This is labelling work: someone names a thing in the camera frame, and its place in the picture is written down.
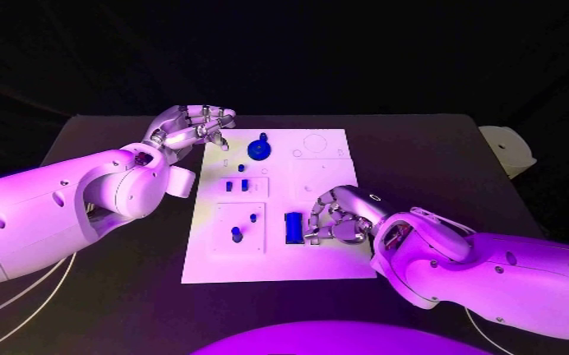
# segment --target cable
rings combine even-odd
[[[76,252],[73,253],[73,255],[70,256],[70,262],[67,265],[67,269],[64,270],[62,279],[59,280],[59,284],[56,285],[56,288],[53,289],[53,292],[50,293],[50,295],[47,296],[47,298],[44,299],[44,302],[41,303],[41,306],[33,311],[31,315],[24,319],[23,323],[0,338],[0,343],[20,330],[20,328],[30,322],[30,319],[36,316],[37,312],[43,309],[44,305],[47,304],[49,300],[53,298],[56,291],[59,289],[59,287],[62,286],[62,283],[64,281],[64,278],[67,277],[67,273],[70,270],[70,266],[73,265],[73,260],[75,260],[75,255]]]
[[[56,265],[51,267],[50,271],[43,275],[43,277],[7,301],[0,305],[0,310],[12,302],[15,301],[38,284],[44,279],[50,276],[50,274],[56,271],[56,268],[62,265],[66,258],[62,258]]]
[[[482,335],[482,337],[489,341],[489,343],[495,346],[495,348],[501,349],[508,355],[512,355],[512,353],[511,353],[506,349],[503,349],[503,348],[489,339],[489,337],[483,334],[483,332],[479,330],[479,327],[478,327],[478,325],[476,325],[476,323],[473,322],[473,319],[472,319],[472,317],[470,317],[470,313],[469,313],[469,311],[467,311],[466,308],[465,308],[465,310],[466,310],[467,319],[470,320],[472,325],[473,325],[473,327],[475,327],[476,330],[478,330],[478,333],[479,333],[479,334]]]

